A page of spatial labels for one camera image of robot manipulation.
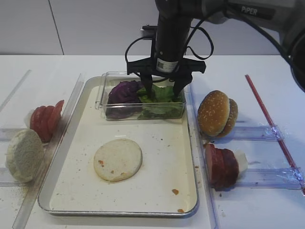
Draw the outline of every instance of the sesame seed bun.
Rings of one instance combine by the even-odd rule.
[[[228,96],[218,90],[210,92],[201,102],[198,109],[198,124],[208,136],[219,135],[228,121],[230,114],[230,100]]]
[[[230,100],[229,118],[228,118],[228,121],[227,121],[223,131],[219,135],[217,135],[217,137],[224,137],[228,133],[230,133],[231,130],[233,129],[233,127],[235,126],[235,122],[237,120],[237,116],[238,116],[237,103],[233,99],[229,99],[229,100]]]

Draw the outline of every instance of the red straw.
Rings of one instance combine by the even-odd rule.
[[[262,109],[262,111],[263,111],[263,113],[264,113],[264,115],[265,115],[269,125],[274,126],[274,122],[272,121],[272,119],[271,119],[271,117],[270,117],[270,115],[269,115],[269,113],[267,111],[267,108],[265,107],[261,97],[259,96],[256,88],[254,87],[254,84],[253,84],[252,80],[250,79],[250,76],[249,75],[245,75],[245,77],[246,77],[246,80],[248,81],[248,83],[250,85],[250,88],[251,88],[251,90],[252,90],[252,92],[253,92],[253,94],[254,94],[258,104],[260,105],[260,107],[261,107],[261,109]],[[295,162],[294,162],[294,160],[292,158],[292,156],[290,155],[289,150],[287,149],[287,147],[285,145],[285,142],[282,139],[281,140],[277,140],[277,142],[279,143],[280,148],[282,149],[282,151],[283,151],[283,153],[284,153],[284,155],[285,155],[285,157],[286,157],[286,159],[287,159],[287,161],[289,163],[289,166],[291,168],[297,168],[296,164],[295,164]],[[302,191],[303,191],[303,194],[305,195],[305,187],[302,188]]]

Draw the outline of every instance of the sliced tomato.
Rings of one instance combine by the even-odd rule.
[[[64,100],[60,100],[54,107],[51,116],[48,119],[48,129],[51,134],[56,130],[57,124],[61,118],[61,110]]]
[[[41,121],[42,121],[42,117],[44,115],[44,112],[46,110],[45,106],[40,106],[38,108],[36,108],[36,110],[34,111],[34,113],[31,116],[31,120],[32,120],[32,130],[34,130],[38,136],[42,139],[42,132],[41,132]]]
[[[41,135],[43,142],[49,142],[52,138],[52,133],[48,128],[48,120],[53,112],[54,106],[47,106],[41,120]]]

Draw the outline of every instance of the bread bun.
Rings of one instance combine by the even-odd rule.
[[[10,141],[5,165],[11,175],[21,183],[33,179],[43,157],[43,146],[38,134],[25,129]]]
[[[221,91],[210,92],[201,102],[198,109],[198,124],[208,136],[219,135],[229,118],[230,102],[228,96]]]
[[[230,100],[230,114],[229,114],[229,118],[228,118],[227,123],[225,124],[224,129],[222,130],[222,132],[219,135],[217,135],[217,137],[224,137],[228,133],[230,133],[231,130],[234,128],[235,122],[237,120],[237,116],[238,116],[238,106],[237,106],[237,103],[233,99],[229,99],[229,100]]]
[[[142,165],[141,148],[134,141],[122,138],[100,147],[94,156],[93,166],[99,177],[109,182],[128,179]]]

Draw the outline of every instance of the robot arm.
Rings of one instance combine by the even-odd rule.
[[[204,62],[183,58],[193,19],[214,24],[228,18],[248,19],[255,25],[279,32],[280,46],[298,70],[293,70],[297,84],[305,91],[305,0],[155,0],[158,11],[152,53],[145,62],[127,64],[128,73],[139,73],[147,90],[151,75],[175,81],[178,94],[192,81],[192,72],[204,73]]]

